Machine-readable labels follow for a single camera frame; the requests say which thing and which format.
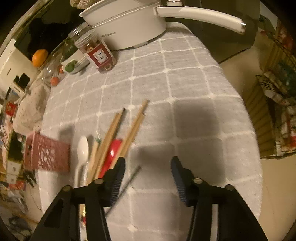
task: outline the jar with red label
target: jar with red label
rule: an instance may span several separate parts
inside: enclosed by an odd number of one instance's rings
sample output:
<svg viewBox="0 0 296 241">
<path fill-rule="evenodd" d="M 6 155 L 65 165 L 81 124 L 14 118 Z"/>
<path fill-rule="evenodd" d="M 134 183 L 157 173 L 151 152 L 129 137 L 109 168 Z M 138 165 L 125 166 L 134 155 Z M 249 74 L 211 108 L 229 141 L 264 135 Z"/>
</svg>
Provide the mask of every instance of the jar with red label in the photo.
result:
<svg viewBox="0 0 296 241">
<path fill-rule="evenodd" d="M 75 41 L 75 45 L 100 73 L 109 71 L 116 65 L 116 59 L 95 29 L 83 34 Z"/>
</svg>

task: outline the plastic spoon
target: plastic spoon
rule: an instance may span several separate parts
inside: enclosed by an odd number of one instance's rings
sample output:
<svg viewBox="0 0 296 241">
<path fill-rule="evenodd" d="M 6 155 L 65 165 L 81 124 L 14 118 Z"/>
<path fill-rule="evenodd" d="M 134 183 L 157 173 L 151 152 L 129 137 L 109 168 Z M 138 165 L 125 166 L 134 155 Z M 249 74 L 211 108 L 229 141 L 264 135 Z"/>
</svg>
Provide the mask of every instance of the plastic spoon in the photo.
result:
<svg viewBox="0 0 296 241">
<path fill-rule="evenodd" d="M 82 136 L 78 142 L 77 156 L 78 156 L 78 164 L 75 168 L 74 188 L 78 187 L 80 170 L 82 166 L 87 163 L 87 159 L 89 157 L 89 145 L 87 143 L 87 138 L 85 136 Z"/>
</svg>

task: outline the plastic basket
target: plastic basket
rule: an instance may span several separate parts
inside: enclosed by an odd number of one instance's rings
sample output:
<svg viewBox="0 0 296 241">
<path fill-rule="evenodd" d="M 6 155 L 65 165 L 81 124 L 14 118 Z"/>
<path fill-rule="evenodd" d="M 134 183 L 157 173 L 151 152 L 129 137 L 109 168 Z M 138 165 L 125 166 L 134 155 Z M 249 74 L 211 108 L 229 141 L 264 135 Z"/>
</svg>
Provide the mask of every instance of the plastic basket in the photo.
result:
<svg viewBox="0 0 296 241">
<path fill-rule="evenodd" d="M 69 172 L 70 145 L 34 131 L 26 138 L 24 169 Z"/>
</svg>

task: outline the beige fabric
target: beige fabric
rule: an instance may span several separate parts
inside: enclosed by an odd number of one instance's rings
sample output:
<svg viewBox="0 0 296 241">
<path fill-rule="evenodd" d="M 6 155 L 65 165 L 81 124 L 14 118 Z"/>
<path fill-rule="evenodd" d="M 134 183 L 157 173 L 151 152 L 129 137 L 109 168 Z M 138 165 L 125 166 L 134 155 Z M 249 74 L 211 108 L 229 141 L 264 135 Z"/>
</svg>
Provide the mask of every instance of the beige fabric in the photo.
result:
<svg viewBox="0 0 296 241">
<path fill-rule="evenodd" d="M 87 9 L 99 0 L 70 0 L 70 5 L 78 9 Z"/>
<path fill-rule="evenodd" d="M 13 119 L 15 132 L 27 135 L 33 131 L 34 127 L 40 129 L 49 95 L 50 87 L 43 82 L 42 78 L 32 83 L 20 101 L 17 114 Z"/>
</svg>

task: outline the gray tablecloth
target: gray tablecloth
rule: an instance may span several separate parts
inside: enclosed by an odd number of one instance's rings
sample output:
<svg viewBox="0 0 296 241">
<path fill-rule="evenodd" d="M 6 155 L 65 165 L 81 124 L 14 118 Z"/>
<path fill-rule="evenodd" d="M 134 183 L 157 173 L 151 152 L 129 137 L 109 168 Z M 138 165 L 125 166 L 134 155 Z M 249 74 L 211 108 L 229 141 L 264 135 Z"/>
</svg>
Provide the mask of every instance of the gray tablecloth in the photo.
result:
<svg viewBox="0 0 296 241">
<path fill-rule="evenodd" d="M 92 66 L 68 75 L 51 92 L 41 133 L 71 143 L 71 175 L 39 171 L 45 211 L 60 188 L 73 183 L 81 135 L 104 136 L 114 113 L 127 115 L 124 138 L 143 99 L 145 120 L 126 157 L 123 183 L 142 166 L 108 217 L 113 241 L 186 240 L 191 209 L 179 201 L 169 163 L 213 185 L 233 184 L 260 215 L 262 171 L 256 136 L 243 101 L 201 41 L 182 24 L 143 47 L 115 53 L 107 74 Z"/>
</svg>

